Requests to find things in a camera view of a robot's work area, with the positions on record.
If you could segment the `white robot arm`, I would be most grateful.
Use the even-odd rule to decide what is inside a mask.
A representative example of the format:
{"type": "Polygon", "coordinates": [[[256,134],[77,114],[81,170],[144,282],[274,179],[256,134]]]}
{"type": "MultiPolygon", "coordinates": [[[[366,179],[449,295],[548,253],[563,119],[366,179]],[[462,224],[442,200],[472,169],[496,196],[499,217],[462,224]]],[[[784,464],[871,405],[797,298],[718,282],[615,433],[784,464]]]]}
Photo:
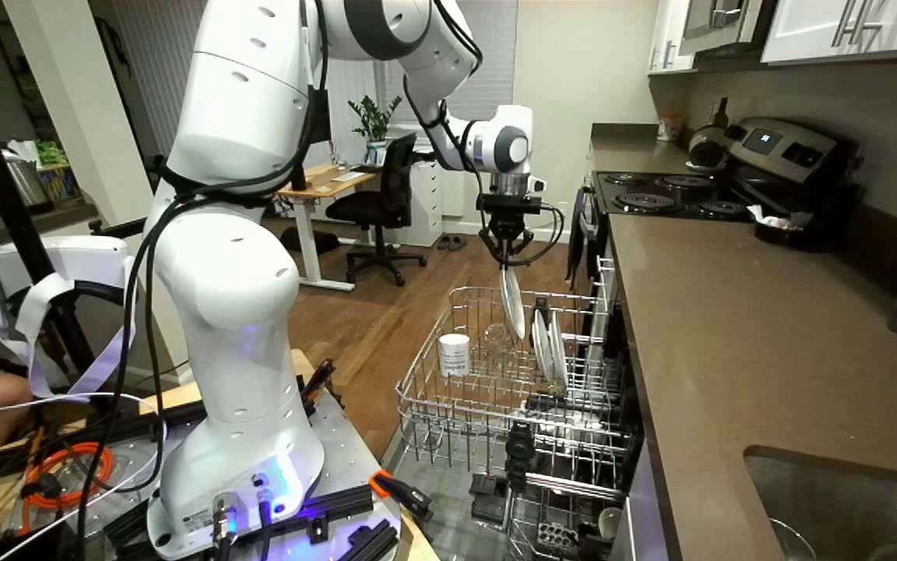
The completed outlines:
{"type": "Polygon", "coordinates": [[[532,112],[502,107],[472,120],[449,112],[481,62],[453,0],[205,0],[145,224],[205,408],[166,456],[145,509],[166,558],[295,518],[323,470],[289,362],[298,271],[256,209],[301,169],[312,91],[329,60],[397,62],[436,158],[496,179],[479,200],[488,257],[509,269],[528,244],[532,112]]]}

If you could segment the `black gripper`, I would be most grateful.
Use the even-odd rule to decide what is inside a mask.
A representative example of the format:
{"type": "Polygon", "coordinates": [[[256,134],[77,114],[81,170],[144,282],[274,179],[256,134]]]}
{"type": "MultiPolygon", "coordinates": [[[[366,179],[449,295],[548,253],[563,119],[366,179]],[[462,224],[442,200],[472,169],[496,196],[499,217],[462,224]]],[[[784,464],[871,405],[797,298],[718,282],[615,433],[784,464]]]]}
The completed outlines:
{"type": "Polygon", "coordinates": [[[515,250],[515,261],[520,261],[523,250],[528,247],[532,235],[527,232],[527,214],[541,211],[539,196],[504,196],[504,194],[481,194],[479,209],[488,214],[488,224],[479,238],[496,250],[499,265],[506,265],[506,250],[515,250]]]}

